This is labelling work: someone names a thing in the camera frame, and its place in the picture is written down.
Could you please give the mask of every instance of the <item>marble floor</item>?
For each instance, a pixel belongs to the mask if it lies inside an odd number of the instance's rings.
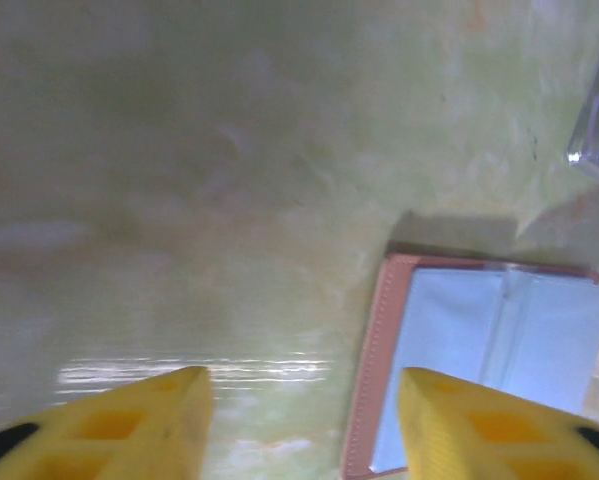
[[[0,1],[0,425],[204,364],[204,479],[336,479],[390,240],[599,269],[598,59],[599,0]]]

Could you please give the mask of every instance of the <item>light blue fabric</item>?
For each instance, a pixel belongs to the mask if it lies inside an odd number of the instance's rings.
[[[401,369],[425,367],[576,412],[599,349],[599,286],[511,271],[414,272],[370,465],[404,467]]]

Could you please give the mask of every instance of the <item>green marble surface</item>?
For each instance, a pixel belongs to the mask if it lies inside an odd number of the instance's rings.
[[[598,58],[599,0],[0,1],[0,425],[201,363],[205,479],[337,478],[389,240],[599,268]]]

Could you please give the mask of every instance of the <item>glossy surface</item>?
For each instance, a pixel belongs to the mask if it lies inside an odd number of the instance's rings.
[[[599,267],[598,58],[599,0],[0,2],[0,426],[202,363],[205,478],[337,478],[389,238]]]

